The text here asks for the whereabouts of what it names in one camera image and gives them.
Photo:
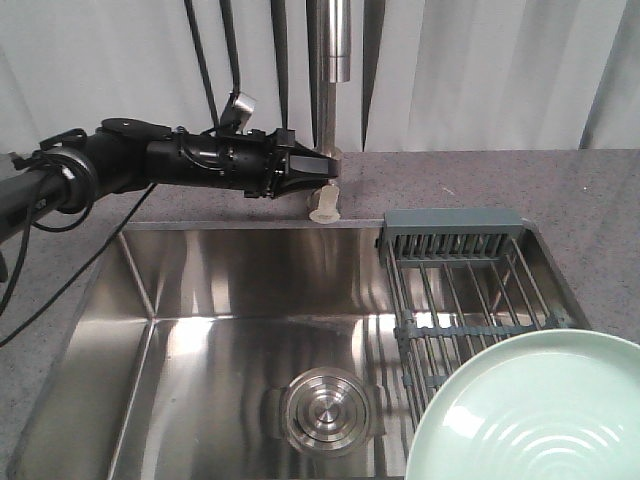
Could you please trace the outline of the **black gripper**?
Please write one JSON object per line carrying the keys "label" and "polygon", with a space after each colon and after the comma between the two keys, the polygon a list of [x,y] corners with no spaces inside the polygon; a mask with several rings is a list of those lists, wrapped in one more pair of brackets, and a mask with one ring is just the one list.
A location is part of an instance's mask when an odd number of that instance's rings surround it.
{"label": "black gripper", "polygon": [[277,198],[288,188],[320,188],[340,174],[337,159],[295,147],[294,130],[277,128],[271,134],[219,130],[215,139],[225,188],[242,191],[245,198]]}

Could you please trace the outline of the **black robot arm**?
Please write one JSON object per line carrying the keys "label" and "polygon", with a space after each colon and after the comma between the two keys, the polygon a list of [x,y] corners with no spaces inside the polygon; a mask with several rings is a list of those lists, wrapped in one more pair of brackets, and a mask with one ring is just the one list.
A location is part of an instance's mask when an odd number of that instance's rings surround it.
{"label": "black robot arm", "polygon": [[129,118],[105,119],[92,134],[67,130],[10,159],[18,173],[1,183],[1,238],[22,233],[23,246],[51,211],[85,219],[98,200],[151,184],[275,199],[324,187],[340,172],[337,159],[305,147],[289,129],[191,133]]}

